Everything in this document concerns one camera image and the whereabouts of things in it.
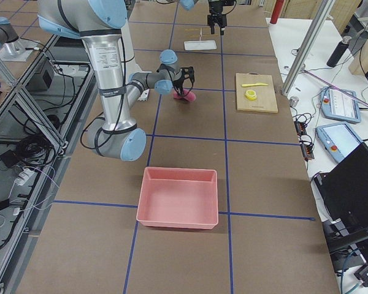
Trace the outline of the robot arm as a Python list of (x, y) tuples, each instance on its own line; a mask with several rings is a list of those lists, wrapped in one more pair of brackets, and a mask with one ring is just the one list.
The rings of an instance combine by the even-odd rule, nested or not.
[(174, 51), (164, 50), (156, 72), (136, 72), (126, 80), (122, 30), (127, 16), (124, 1), (38, 1), (40, 27), (80, 39), (96, 77), (104, 115), (86, 128), (86, 148), (103, 157), (135, 161), (147, 139), (131, 117), (131, 107), (148, 89), (165, 95), (181, 88), (185, 70)]
[[(175, 2), (179, 3), (185, 10), (191, 10), (197, 1), (194, 0), (173, 0), (173, 1), (156, 1), (158, 4), (168, 5)], [(211, 35), (215, 34), (215, 26), (220, 29), (220, 34), (224, 35), (224, 30), (227, 27), (227, 14), (224, 13), (224, 7), (236, 6), (236, 1), (207, 1), (209, 14), (207, 15), (207, 25), (210, 28)]]

